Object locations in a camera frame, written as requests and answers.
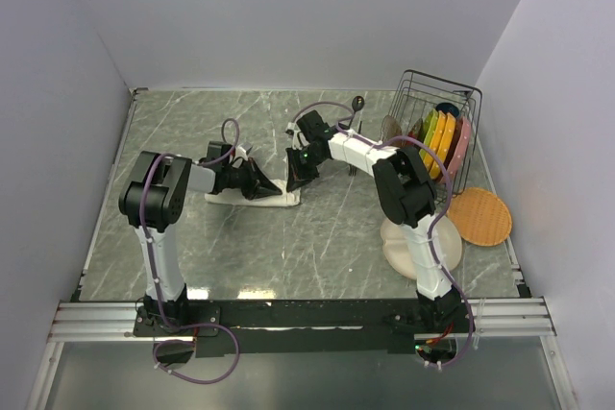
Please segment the black spoon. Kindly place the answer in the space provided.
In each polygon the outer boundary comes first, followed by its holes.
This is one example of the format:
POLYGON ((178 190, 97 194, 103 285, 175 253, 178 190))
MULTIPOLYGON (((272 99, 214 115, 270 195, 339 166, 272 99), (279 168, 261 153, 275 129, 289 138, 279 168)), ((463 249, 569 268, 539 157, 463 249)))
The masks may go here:
POLYGON ((363 110, 364 106, 365 106, 365 100, 364 100, 364 98, 363 98, 362 96, 360 96, 360 95, 357 95, 357 96, 353 99, 353 101, 352 101, 352 103, 351 103, 351 108, 352 108, 352 110, 353 110, 353 115, 352 115, 352 117, 351 117, 351 119, 350 119, 349 126, 352 126, 352 124, 353 124, 353 121, 354 121, 355 117, 356 117, 358 114, 360 114, 360 112, 363 110))

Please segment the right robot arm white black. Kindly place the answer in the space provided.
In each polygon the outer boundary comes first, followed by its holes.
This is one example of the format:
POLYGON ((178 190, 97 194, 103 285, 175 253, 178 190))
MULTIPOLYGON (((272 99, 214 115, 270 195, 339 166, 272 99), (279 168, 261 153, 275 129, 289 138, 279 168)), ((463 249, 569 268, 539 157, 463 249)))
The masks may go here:
POLYGON ((444 262, 435 226, 443 218, 435 207, 434 181, 419 155, 420 142, 397 148, 376 142, 351 129, 328 125, 316 110, 287 124, 291 146, 286 149, 288 192, 319 176, 318 166, 343 161, 373 178, 385 217, 402 231, 416 271, 417 294, 429 301, 420 309, 423 326, 442 331, 454 319, 448 301, 465 296, 444 262))

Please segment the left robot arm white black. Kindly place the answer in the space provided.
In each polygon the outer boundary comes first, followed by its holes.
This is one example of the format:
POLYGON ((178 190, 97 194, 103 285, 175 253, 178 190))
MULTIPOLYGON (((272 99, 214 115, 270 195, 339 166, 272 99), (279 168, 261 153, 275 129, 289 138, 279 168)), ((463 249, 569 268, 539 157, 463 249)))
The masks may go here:
POLYGON ((118 199, 139 239, 147 286, 146 309, 170 335, 190 324, 187 288, 179 267, 175 225, 190 191, 222 205, 286 206, 284 186, 268 179, 244 149, 211 141, 198 161, 188 157, 141 152, 118 199))

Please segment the white cloth napkin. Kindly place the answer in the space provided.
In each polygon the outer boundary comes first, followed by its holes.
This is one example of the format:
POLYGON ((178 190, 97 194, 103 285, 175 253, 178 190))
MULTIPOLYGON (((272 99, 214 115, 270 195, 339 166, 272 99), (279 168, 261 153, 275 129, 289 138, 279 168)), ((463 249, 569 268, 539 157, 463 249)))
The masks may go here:
POLYGON ((294 192, 287 192, 286 181, 273 180, 273 183, 281 189, 281 195, 249 200, 241 194, 239 189, 225 189, 219 194, 206 194, 205 199, 210 204, 251 207, 292 207, 300 203, 300 189, 294 192))

